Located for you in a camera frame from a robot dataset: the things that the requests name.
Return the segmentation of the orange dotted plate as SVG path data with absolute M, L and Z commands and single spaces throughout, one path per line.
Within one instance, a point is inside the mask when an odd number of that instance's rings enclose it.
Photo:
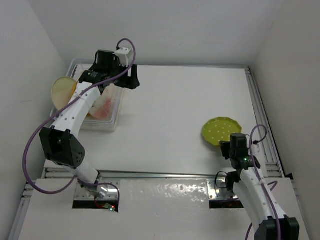
M 77 82 L 75 82 L 71 88 L 70 96 L 72 97 L 75 94 L 75 91 L 77 89 Z

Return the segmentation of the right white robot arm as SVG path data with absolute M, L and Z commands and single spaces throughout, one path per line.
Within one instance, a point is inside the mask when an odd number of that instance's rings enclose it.
M 248 214 L 255 240 L 297 240 L 300 225 L 281 208 L 266 183 L 261 165 L 250 153 L 247 136 L 230 135 L 230 141 L 221 141 L 225 159 L 230 160 L 233 171 L 225 177 L 226 189 L 234 193 Z

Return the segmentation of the green dotted plate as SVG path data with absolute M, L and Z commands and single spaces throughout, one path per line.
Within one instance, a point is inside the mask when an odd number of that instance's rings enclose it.
M 202 137 L 209 144 L 219 147 L 220 142 L 229 142 L 231 134 L 242 132 L 240 124 L 229 117 L 216 117 L 204 124 L 201 130 Z

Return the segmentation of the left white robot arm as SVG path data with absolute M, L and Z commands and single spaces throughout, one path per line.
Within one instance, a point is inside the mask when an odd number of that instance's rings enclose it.
M 47 160 L 63 167 L 86 188 L 98 186 L 100 173 L 85 159 L 85 148 L 78 136 L 83 122 L 94 103 L 111 84 L 134 90 L 140 86 L 134 48 L 120 48 L 115 52 L 98 50 L 93 65 L 79 77 L 75 92 L 67 106 L 57 112 L 50 127 L 43 127 L 40 140 Z

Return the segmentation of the white foreground cover board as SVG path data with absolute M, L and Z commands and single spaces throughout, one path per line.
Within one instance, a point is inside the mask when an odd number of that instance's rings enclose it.
M 243 240 L 246 211 L 211 209 L 204 180 L 122 180 L 118 212 L 74 209 L 75 184 L 39 179 L 55 195 L 33 192 L 22 240 Z

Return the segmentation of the front aluminium frame rail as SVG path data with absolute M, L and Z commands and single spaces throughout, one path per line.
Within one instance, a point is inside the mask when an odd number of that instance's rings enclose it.
M 206 178 L 214 177 L 216 174 L 194 174 L 194 173 L 159 173 L 159 172 L 130 172 L 130 171 L 111 171 L 99 170 L 104 178 Z M 282 172 L 276 164 L 266 166 L 268 178 L 280 178 Z M 45 178 L 71 178 L 72 174 L 63 168 L 46 167 L 44 169 Z

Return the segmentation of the small green circuit board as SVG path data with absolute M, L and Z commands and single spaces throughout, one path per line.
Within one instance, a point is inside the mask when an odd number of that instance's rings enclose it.
M 113 206 L 109 203 L 98 202 L 97 199 L 94 200 L 94 204 L 99 209 L 104 209 L 104 210 L 108 210 L 108 211 L 112 211 L 112 212 L 114 212 L 116 210 L 115 206 Z

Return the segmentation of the cream round plate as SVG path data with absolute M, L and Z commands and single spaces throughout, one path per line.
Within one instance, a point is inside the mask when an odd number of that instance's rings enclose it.
M 52 85 L 51 99 L 54 107 L 59 111 L 71 100 L 71 89 L 76 80 L 69 76 L 59 77 Z

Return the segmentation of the white pink floral plate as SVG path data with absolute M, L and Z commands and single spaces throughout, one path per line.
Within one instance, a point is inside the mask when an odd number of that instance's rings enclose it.
M 100 97 L 90 108 L 88 115 L 98 120 L 106 120 L 112 115 L 114 103 L 116 101 L 117 89 L 110 85 L 106 87 Z

